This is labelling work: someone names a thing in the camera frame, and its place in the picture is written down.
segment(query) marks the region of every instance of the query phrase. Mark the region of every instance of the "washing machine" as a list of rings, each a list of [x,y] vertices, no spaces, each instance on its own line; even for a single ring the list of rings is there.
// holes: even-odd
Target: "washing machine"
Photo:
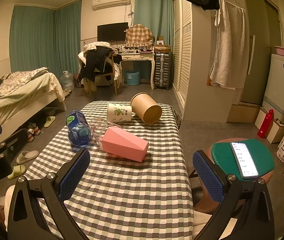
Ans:
[[[274,119],[284,124],[284,56],[271,54],[271,64],[262,107],[273,109]]]

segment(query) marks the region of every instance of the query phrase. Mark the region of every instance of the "paper cup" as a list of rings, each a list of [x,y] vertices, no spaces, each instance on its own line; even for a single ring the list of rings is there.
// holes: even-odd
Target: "paper cup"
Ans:
[[[109,122],[128,122],[132,120],[132,107],[122,104],[108,103],[107,120]]]
[[[136,94],[130,102],[132,111],[142,119],[145,124],[156,123],[161,115],[162,108],[147,93]]]

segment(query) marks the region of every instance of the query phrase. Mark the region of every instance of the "phone screen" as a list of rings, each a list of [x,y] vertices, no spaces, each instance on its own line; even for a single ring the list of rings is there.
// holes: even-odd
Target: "phone screen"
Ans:
[[[244,177],[258,176],[259,173],[257,171],[255,163],[253,162],[253,159],[251,157],[251,154],[246,144],[232,142],[231,145],[238,159],[239,166],[240,166],[243,176]]]

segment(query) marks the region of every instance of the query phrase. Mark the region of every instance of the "pink box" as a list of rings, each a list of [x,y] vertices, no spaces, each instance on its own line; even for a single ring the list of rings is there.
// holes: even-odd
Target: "pink box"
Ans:
[[[112,126],[106,130],[102,138],[102,147],[108,153],[141,163],[149,143],[126,130]]]

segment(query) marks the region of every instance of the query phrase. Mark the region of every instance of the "television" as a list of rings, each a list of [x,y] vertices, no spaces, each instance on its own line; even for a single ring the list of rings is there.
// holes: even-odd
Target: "television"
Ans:
[[[98,26],[98,41],[125,41],[129,23],[111,23]]]

